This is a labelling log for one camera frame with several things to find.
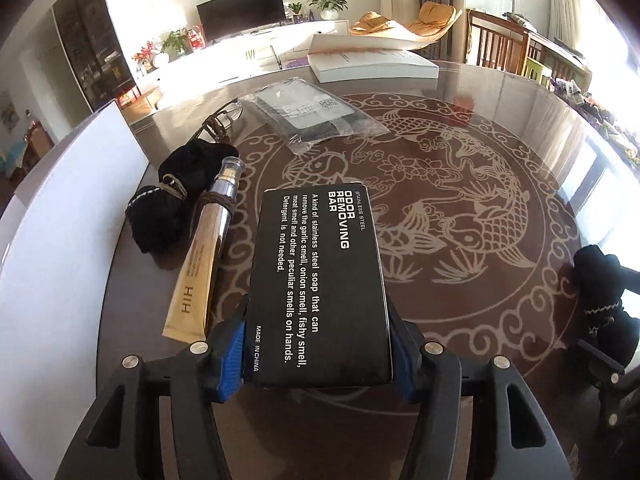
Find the brown string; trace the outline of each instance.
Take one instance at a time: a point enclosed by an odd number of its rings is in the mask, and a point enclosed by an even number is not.
[[[191,216],[191,229],[189,231],[189,238],[193,238],[193,234],[196,232],[198,222],[200,221],[200,213],[207,204],[220,204],[225,208],[231,216],[236,212],[236,199],[227,195],[216,193],[215,191],[204,191],[198,197],[196,206],[193,209],[193,215]]]
[[[178,200],[184,200],[187,198],[187,190],[175,175],[167,173],[162,177],[162,181],[166,178],[171,179],[171,181],[168,184],[160,182],[158,184],[159,188],[164,189],[168,194],[175,196]]]

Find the white cabinet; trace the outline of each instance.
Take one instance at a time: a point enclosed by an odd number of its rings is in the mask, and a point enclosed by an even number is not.
[[[264,73],[260,68],[276,65],[276,55],[283,65],[306,57],[315,34],[348,35],[349,22],[297,23],[228,38],[154,70],[137,80],[138,88],[142,93],[160,88],[163,104],[176,104],[226,81]]]

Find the flower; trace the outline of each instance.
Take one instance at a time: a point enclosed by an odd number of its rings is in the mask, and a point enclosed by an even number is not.
[[[395,155],[389,155],[387,162],[380,164],[380,170],[386,175],[391,175],[396,182],[402,182],[406,178],[403,158]]]
[[[153,55],[154,42],[147,41],[145,46],[140,49],[140,52],[136,52],[131,59],[136,63],[142,63],[145,61],[151,61]]]

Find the red flowers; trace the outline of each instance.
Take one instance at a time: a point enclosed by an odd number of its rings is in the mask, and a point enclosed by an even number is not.
[[[151,56],[153,54],[153,41],[147,41],[146,45],[140,49],[140,52],[137,52],[133,56],[133,61],[136,63],[142,63],[145,61],[151,61]]]

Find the plastic bag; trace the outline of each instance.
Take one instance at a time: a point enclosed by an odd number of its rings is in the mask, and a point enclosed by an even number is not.
[[[239,100],[265,115],[296,155],[332,137],[378,136],[389,131],[362,110],[299,77],[278,81]]]

